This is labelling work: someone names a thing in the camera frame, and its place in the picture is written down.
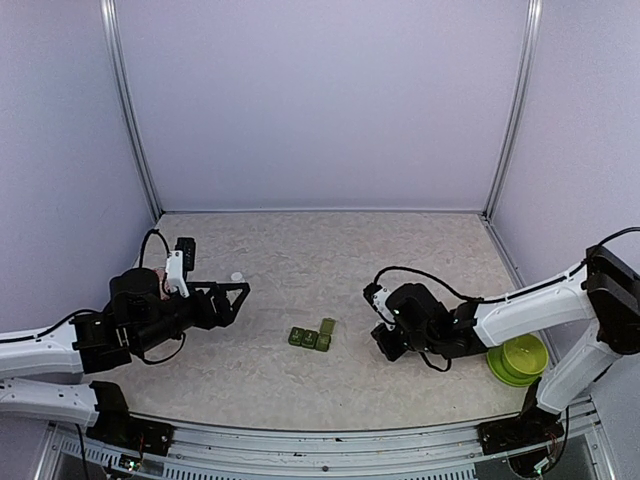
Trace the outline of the green weekly pill organizer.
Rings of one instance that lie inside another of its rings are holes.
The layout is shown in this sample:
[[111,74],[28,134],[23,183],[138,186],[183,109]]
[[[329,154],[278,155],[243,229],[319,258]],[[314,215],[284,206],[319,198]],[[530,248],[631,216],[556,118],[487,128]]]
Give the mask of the green weekly pill organizer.
[[323,318],[318,330],[294,326],[289,332],[287,343],[295,347],[327,352],[330,349],[335,326],[336,321],[332,318]]

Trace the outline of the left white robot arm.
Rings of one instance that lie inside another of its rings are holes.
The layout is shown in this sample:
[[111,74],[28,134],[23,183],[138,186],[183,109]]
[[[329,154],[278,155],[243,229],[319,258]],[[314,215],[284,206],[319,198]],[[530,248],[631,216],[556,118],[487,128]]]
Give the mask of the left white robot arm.
[[140,424],[117,384],[62,385],[44,375],[91,375],[133,359],[151,366],[148,351],[169,340],[185,343],[189,329],[231,325],[250,292],[245,282],[185,282],[164,295],[158,274],[143,267],[112,278],[109,288],[101,311],[81,309],[44,330],[2,335],[2,413],[81,427],[99,423],[118,444],[133,443]]

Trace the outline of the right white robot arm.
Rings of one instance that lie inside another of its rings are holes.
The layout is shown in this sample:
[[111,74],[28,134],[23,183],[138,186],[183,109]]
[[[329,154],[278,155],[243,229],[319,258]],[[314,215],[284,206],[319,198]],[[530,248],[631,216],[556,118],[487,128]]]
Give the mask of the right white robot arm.
[[371,335],[391,362],[406,352],[446,362],[485,353],[506,342],[573,321],[587,329],[532,387],[533,405],[513,419],[511,433],[535,442],[573,399],[623,356],[639,352],[639,275],[603,245],[546,280],[494,298],[462,296],[447,308],[422,283],[394,290],[374,279],[364,299],[379,322]]

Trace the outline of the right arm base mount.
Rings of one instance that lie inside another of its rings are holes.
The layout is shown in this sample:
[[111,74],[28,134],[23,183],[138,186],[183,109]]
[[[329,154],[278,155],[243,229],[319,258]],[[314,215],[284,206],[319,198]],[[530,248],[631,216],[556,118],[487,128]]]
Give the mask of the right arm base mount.
[[521,411],[516,415],[478,425],[477,432],[484,455],[524,448],[565,434],[560,413],[549,413],[538,406],[539,382],[527,389]]

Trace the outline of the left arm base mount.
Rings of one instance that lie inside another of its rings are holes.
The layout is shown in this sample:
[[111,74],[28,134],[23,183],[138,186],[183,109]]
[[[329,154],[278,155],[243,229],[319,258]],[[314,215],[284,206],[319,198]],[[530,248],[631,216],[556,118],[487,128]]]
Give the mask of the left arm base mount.
[[89,438],[139,454],[168,455],[174,435],[172,425],[132,415],[115,383],[92,381],[89,388],[96,396],[98,413],[97,420],[86,428]]

